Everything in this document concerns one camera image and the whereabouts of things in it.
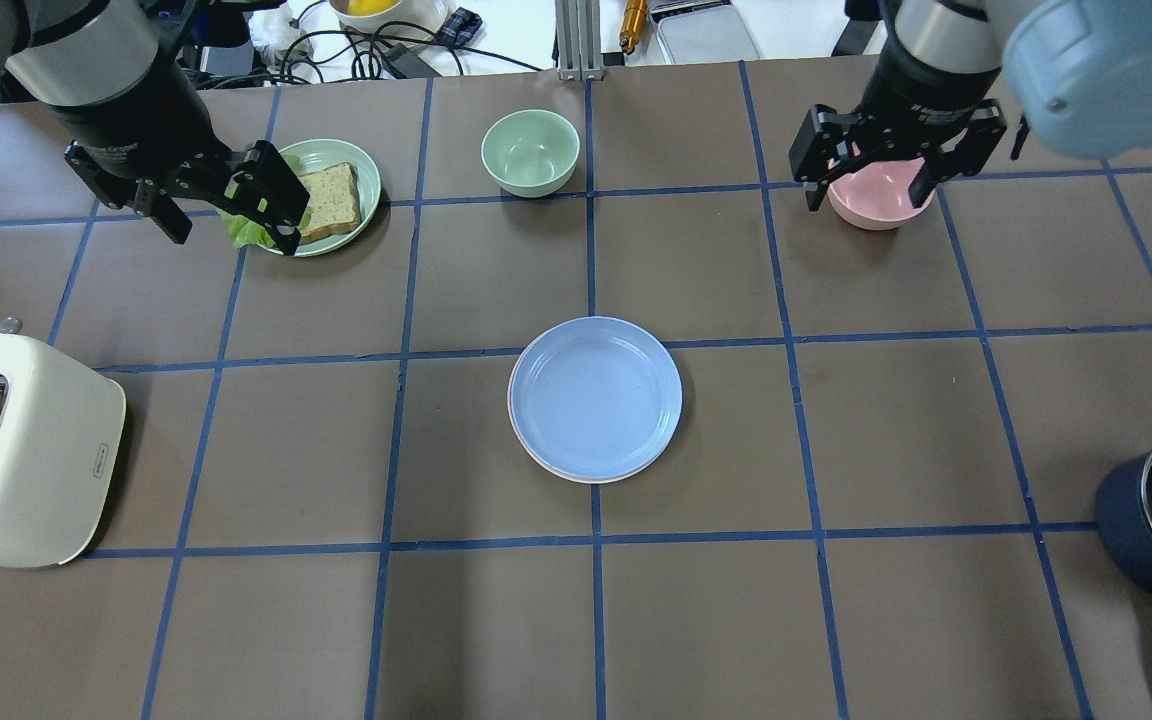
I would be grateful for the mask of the silver robot arm near pot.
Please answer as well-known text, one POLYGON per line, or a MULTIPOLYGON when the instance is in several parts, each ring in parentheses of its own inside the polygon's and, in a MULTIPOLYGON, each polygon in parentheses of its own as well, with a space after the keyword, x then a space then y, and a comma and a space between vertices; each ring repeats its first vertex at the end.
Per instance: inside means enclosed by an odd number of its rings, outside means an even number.
POLYGON ((922 160, 915 205, 977 176, 1009 127, 996 79, 1021 106, 1015 151, 1029 135, 1089 161, 1152 147, 1152 1, 849 1, 846 15, 887 38, 859 104, 812 106, 791 142, 809 210, 881 161, 922 160))

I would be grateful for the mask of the black gripper near toaster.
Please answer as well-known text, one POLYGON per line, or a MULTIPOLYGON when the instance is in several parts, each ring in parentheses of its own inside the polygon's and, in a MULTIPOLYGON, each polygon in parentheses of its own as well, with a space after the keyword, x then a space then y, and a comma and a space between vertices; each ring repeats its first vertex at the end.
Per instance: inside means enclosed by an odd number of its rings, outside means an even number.
POLYGON ((132 209, 175 245, 194 222, 177 199, 220 210, 227 188, 233 247, 291 256, 300 249, 310 192, 270 141, 243 152, 219 141, 206 106, 173 60, 152 60, 141 78, 97 103, 47 109, 71 132, 65 159, 108 209, 132 209))

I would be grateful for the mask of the silver robot arm near toaster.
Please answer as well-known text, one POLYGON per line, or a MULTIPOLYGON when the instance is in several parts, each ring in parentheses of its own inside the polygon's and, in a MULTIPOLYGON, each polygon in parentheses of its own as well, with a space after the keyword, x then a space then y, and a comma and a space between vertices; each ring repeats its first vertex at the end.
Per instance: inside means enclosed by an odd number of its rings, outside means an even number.
POLYGON ((174 243, 192 232, 179 200, 243 217, 291 255, 305 185, 268 141, 220 141, 200 94, 136 1, 0 1, 9 74, 68 129, 65 159, 106 209, 131 209, 174 243))

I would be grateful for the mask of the black gripper near pot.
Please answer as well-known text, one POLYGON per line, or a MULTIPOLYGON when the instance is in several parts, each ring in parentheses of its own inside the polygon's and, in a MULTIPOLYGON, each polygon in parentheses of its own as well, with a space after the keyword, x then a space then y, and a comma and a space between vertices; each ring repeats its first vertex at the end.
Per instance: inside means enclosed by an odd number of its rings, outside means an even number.
POLYGON ((849 113, 813 105, 791 141, 788 165, 808 211, 823 206, 838 179, 872 162, 923 160, 908 187, 915 209, 938 184, 977 176, 1007 129, 988 96, 1000 71, 996 63, 975 73, 943 70, 900 40, 886 41, 859 104, 849 113))

